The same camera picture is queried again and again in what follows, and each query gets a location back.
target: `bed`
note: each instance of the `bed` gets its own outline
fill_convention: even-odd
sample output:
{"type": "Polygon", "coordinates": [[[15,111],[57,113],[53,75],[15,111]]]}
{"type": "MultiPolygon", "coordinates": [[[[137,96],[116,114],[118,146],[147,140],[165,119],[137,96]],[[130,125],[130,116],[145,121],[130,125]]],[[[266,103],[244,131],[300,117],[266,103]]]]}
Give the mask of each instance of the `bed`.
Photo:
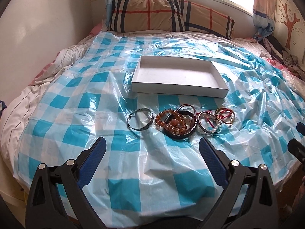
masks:
{"type": "MultiPolygon", "coordinates": [[[[231,108],[236,113],[232,127],[209,140],[243,165],[265,163],[280,191],[299,167],[287,151],[288,141],[305,143],[295,129],[304,122],[305,83],[268,59],[268,51],[250,38],[161,30],[117,33],[100,25],[61,50],[4,110],[1,154],[28,192],[41,162],[61,165],[103,136],[106,154],[83,191],[108,227],[134,227],[167,216],[203,219],[222,192],[199,154],[203,134],[175,141],[156,125],[137,133],[126,127],[127,117],[141,107],[156,115],[184,103],[198,112],[231,108]],[[133,93],[131,79],[142,55],[213,61],[229,93],[225,99],[133,93]]],[[[58,189],[73,217],[63,187],[58,189]]]]}

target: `wrinkled plastic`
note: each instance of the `wrinkled plastic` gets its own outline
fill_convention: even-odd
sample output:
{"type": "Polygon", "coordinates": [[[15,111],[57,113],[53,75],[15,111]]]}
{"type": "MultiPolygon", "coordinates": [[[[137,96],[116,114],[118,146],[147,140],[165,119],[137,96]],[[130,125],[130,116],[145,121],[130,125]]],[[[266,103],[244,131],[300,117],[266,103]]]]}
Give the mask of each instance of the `wrinkled plastic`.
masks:
{"type": "MultiPolygon", "coordinates": [[[[304,123],[304,100],[280,70],[244,48],[207,40],[126,38],[101,32],[83,59],[44,94],[19,140],[14,176],[29,187],[39,163],[61,165],[102,136],[106,154],[83,191],[108,227],[131,227],[164,216],[203,219],[222,192],[199,153],[203,134],[196,131],[188,139],[172,140],[154,124],[142,132],[126,125],[128,115],[138,108],[156,115],[184,103],[197,112],[234,110],[234,124],[208,136],[229,159],[253,167],[265,163],[279,188],[293,173],[297,160],[287,143],[296,138],[305,144],[295,129],[298,122],[304,123]],[[225,99],[134,93],[131,80],[141,55],[214,61],[229,93],[225,99]]],[[[141,127],[147,121],[140,114],[133,122],[141,127]]],[[[59,190],[72,215],[62,186],[59,190]]]]}
{"type": "Polygon", "coordinates": [[[305,82],[294,75],[282,64],[280,64],[276,60],[266,59],[269,64],[273,67],[278,68],[282,71],[283,77],[287,81],[287,83],[291,86],[291,88],[303,99],[305,99],[305,82]]]}

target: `tree wall decal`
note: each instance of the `tree wall decal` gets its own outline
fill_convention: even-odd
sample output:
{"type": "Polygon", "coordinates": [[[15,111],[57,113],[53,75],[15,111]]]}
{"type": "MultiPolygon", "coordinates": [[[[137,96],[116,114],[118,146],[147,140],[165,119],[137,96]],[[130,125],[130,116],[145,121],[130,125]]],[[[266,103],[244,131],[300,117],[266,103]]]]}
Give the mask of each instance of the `tree wall decal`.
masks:
{"type": "Polygon", "coordinates": [[[285,4],[283,4],[282,0],[280,0],[280,3],[281,3],[281,5],[279,5],[279,9],[278,9],[280,11],[280,13],[278,14],[278,16],[281,16],[281,18],[277,19],[276,22],[277,23],[283,23],[287,26],[287,28],[288,28],[288,38],[287,38],[287,42],[286,42],[286,48],[288,48],[290,50],[292,31],[295,30],[298,35],[300,35],[300,33],[303,33],[303,31],[300,27],[294,28],[295,24],[297,22],[302,21],[303,24],[305,25],[305,21],[303,19],[301,20],[301,19],[297,18],[297,13],[299,14],[298,9],[296,9],[295,12],[292,13],[291,9],[288,8],[288,6],[291,5],[290,0],[287,0],[285,4]]]}

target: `plaid pillowcase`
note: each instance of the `plaid pillowcase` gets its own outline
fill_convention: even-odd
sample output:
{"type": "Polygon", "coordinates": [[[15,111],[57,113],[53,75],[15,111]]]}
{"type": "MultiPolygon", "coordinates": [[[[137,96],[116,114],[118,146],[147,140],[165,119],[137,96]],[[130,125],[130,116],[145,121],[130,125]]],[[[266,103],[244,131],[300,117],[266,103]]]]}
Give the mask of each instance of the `plaid pillowcase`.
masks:
{"type": "Polygon", "coordinates": [[[229,40],[234,38],[233,18],[200,4],[180,1],[186,31],[212,33],[229,40]]]}
{"type": "Polygon", "coordinates": [[[180,0],[112,0],[110,30],[184,32],[180,0]]]}

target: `bangle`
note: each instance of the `bangle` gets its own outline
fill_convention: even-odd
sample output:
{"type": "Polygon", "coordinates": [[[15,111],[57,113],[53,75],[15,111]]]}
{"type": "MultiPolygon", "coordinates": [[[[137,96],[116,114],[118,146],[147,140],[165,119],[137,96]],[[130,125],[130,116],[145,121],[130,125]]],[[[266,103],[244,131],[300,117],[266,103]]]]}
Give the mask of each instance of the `bangle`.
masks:
{"type": "Polygon", "coordinates": [[[212,135],[216,135],[216,134],[219,134],[221,131],[222,131],[222,122],[221,120],[216,116],[214,115],[213,113],[211,112],[208,112],[208,111],[204,111],[204,112],[201,112],[199,115],[198,115],[198,124],[199,124],[199,127],[207,134],[212,134],[212,135]],[[206,120],[209,121],[209,117],[214,117],[214,121],[216,122],[216,126],[210,131],[206,128],[203,127],[203,125],[201,124],[200,122],[200,117],[201,116],[204,116],[206,120]]]}
{"type": "MultiPolygon", "coordinates": [[[[187,138],[188,136],[192,135],[197,126],[198,126],[198,119],[196,116],[194,116],[191,112],[189,111],[185,111],[185,110],[180,110],[179,113],[181,115],[187,115],[187,116],[190,116],[192,119],[191,119],[191,125],[190,127],[184,132],[184,133],[181,133],[181,134],[174,134],[172,133],[171,131],[168,131],[166,130],[165,128],[163,129],[163,133],[167,136],[169,136],[170,138],[172,139],[184,139],[184,138],[187,138]]],[[[169,121],[171,121],[173,119],[174,115],[170,115],[169,117],[167,117],[164,121],[164,123],[168,123],[169,121]]]]}
{"type": "Polygon", "coordinates": [[[131,128],[131,129],[134,129],[136,131],[144,131],[144,130],[147,130],[148,128],[150,128],[150,126],[152,125],[153,123],[153,113],[150,109],[148,108],[140,108],[138,110],[135,110],[133,111],[129,116],[128,116],[128,119],[127,119],[127,127],[128,128],[131,128]],[[129,122],[130,122],[130,119],[132,118],[132,115],[135,115],[136,113],[139,113],[139,112],[143,112],[143,111],[147,111],[147,112],[150,112],[150,120],[148,122],[148,124],[142,128],[133,128],[129,122]]]}

